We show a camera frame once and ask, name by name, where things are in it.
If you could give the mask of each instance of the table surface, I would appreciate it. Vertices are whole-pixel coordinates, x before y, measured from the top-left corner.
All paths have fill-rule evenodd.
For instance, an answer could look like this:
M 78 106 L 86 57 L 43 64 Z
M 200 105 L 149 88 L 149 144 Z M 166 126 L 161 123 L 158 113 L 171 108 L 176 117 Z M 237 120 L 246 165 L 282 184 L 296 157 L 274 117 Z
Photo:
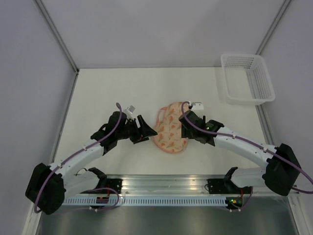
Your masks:
M 264 142 L 255 106 L 225 103 L 221 68 L 81 69 L 62 131 L 55 161 L 82 148 L 90 136 L 107 123 L 116 102 L 123 109 L 136 107 L 153 127 L 160 108 L 176 101 L 202 102 L 206 119 L 223 123 L 237 133 Z M 243 86 L 243 92 L 249 89 Z M 225 174 L 231 167 L 256 167 L 251 161 L 225 149 L 189 141 L 177 154 L 160 150 L 152 141 L 117 147 L 87 167 L 106 174 Z

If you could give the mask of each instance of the robotic arm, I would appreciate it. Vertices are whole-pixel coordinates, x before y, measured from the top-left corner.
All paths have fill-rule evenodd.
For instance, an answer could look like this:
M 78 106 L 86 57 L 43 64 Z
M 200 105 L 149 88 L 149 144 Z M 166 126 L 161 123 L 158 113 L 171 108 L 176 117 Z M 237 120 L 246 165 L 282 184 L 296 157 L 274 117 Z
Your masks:
M 72 158 L 70 161 L 61 164 L 60 162 L 45 165 L 37 165 L 29 181 L 26 197 L 33 203 L 39 196 L 38 207 L 46 214 L 54 213 L 71 196 L 93 188 L 105 187 L 106 175 L 97 168 L 91 168 L 83 174 L 77 172 L 93 160 L 102 157 L 111 149 L 116 147 L 117 141 L 130 139 L 134 144 L 147 141 L 149 137 L 157 135 L 157 132 L 148 126 L 141 115 L 136 119 L 132 117 L 134 107 L 131 106 L 124 110 L 119 125 L 115 131 L 105 140 L 100 141 L 116 126 L 119 119 L 119 112 L 114 112 L 108 123 L 100 127 L 90 140 L 84 145 L 84 151 Z M 94 146 L 86 149 L 86 146 L 96 143 Z M 39 194 L 44 181 L 48 175 L 57 169 L 48 180 L 41 195 Z
M 215 120 L 205 122 L 205 116 L 199 117 L 202 110 L 203 105 L 201 103 L 192 103 L 189 106 L 185 115 L 193 125 L 183 115 L 179 118 L 182 123 L 181 135 L 183 138 L 228 149 L 260 166 L 251 169 L 231 168 L 220 181 L 229 193 L 240 192 L 240 189 L 244 187 L 266 185 L 273 192 L 282 196 L 289 194 L 299 171 L 267 152 L 269 150 L 276 153 L 301 168 L 293 150 L 288 145 L 282 143 L 276 147 L 244 138 L 220 122 Z M 209 131 L 212 134 L 204 133 L 199 129 Z

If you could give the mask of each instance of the gray wall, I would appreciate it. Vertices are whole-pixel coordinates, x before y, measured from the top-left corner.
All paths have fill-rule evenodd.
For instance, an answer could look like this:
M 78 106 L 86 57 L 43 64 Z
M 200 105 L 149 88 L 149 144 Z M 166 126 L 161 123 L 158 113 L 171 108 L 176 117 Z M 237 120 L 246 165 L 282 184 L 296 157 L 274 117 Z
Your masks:
M 276 99 L 266 104 L 277 143 L 293 147 L 302 168 L 313 176 L 313 1 L 295 0 L 270 40 L 264 59 Z M 312 190 L 304 177 L 299 187 Z M 313 221 L 313 197 L 302 196 Z
M 79 68 L 220 64 L 255 53 L 283 0 L 43 0 Z
M 32 170 L 48 163 L 74 73 L 32 0 L 0 7 L 0 234 L 22 232 Z

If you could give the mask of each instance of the laundry basket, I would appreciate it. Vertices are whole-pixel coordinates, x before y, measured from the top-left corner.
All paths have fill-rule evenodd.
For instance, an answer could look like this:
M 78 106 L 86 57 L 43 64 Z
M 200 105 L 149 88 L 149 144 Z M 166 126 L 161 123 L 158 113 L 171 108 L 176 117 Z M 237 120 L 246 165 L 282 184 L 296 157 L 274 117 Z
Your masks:
M 221 62 L 227 103 L 260 105 L 275 99 L 268 69 L 261 56 L 223 54 Z

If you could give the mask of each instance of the white basket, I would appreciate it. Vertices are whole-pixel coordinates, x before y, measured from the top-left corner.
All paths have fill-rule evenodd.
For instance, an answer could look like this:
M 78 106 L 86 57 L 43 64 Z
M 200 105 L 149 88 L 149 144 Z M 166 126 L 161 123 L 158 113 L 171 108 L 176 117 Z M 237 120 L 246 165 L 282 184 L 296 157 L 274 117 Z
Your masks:
M 268 69 L 261 56 L 224 54 L 221 62 L 227 103 L 260 105 L 275 99 Z

